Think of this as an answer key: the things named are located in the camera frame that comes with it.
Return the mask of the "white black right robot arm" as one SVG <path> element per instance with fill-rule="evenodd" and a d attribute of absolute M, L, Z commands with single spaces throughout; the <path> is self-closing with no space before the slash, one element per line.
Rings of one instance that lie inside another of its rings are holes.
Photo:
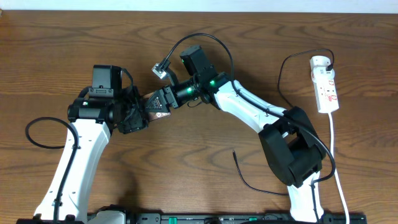
<path fill-rule="evenodd" d="M 268 166 L 287 186 L 290 214 L 295 221 L 319 222 L 323 216 L 318 183 L 322 160 L 329 153 L 307 114 L 298 107 L 274 106 L 247 91 L 233 73 L 218 72 L 203 49 L 194 45 L 180 54 L 189 80 L 180 82 L 164 58 L 152 71 L 170 84 L 146 103 L 151 113 L 166 113 L 197 98 L 227 112 L 258 133 Z"/>

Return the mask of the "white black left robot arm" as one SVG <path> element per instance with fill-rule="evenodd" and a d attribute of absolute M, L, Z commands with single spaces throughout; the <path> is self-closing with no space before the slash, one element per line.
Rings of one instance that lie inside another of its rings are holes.
<path fill-rule="evenodd" d="M 100 157 L 114 129 L 128 134 L 148 126 L 134 85 L 122 86 L 131 74 L 114 65 L 95 65 L 93 81 L 68 107 L 67 139 L 52 183 L 32 218 L 18 223 L 127 223 L 125 211 L 107 209 L 88 217 L 88 201 Z"/>

